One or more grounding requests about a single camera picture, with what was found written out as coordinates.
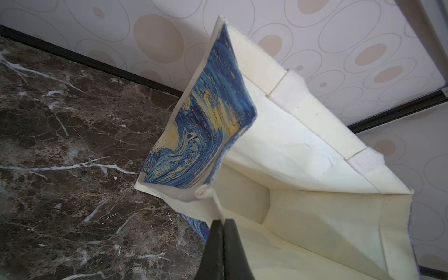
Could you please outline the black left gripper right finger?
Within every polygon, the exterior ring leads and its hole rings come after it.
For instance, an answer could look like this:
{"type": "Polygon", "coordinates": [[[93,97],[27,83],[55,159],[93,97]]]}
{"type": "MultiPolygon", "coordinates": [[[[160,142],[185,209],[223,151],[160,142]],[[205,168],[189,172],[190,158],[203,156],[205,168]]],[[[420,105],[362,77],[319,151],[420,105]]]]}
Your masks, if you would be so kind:
{"type": "Polygon", "coordinates": [[[227,219],[224,224],[224,277],[226,280],[255,280],[233,219],[227,219]]]}

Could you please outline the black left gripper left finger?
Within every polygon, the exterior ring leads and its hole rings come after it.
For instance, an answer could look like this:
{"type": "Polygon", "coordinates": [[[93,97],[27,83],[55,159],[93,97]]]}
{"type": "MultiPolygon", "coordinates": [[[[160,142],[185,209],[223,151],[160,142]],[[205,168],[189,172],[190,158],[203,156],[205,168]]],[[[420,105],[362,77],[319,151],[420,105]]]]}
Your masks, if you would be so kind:
{"type": "Polygon", "coordinates": [[[224,279],[224,228],[220,220],[211,225],[204,253],[194,280],[224,279]]]}

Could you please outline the cream canvas starry night bag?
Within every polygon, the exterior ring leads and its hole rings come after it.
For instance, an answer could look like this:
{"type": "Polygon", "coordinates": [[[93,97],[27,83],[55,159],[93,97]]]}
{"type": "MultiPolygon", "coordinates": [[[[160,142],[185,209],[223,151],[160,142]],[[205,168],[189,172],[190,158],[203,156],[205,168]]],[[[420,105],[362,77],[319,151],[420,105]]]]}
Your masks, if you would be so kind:
{"type": "Polygon", "coordinates": [[[233,219],[255,280],[420,278],[413,191],[224,17],[135,188],[205,242],[233,219]]]}

